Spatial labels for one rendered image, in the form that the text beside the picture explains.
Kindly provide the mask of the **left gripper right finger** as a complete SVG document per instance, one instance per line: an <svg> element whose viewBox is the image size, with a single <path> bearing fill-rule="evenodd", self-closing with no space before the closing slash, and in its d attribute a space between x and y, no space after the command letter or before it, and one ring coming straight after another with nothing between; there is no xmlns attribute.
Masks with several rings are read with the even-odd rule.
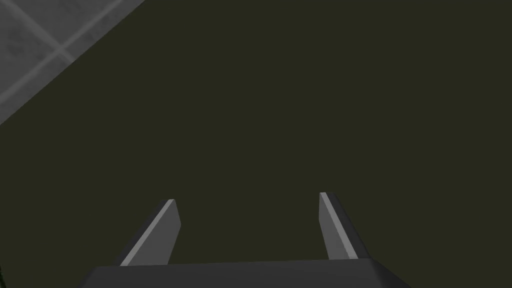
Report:
<svg viewBox="0 0 512 288"><path fill-rule="evenodd" d="M319 193L318 222L329 260L371 257L335 193Z"/></svg>

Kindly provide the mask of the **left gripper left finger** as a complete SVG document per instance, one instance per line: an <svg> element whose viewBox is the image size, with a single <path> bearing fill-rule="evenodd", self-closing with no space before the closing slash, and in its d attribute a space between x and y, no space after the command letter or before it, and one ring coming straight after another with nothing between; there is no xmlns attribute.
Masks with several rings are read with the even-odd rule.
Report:
<svg viewBox="0 0 512 288"><path fill-rule="evenodd" d="M167 265L181 221L174 199L162 200L114 261L115 266Z"/></svg>

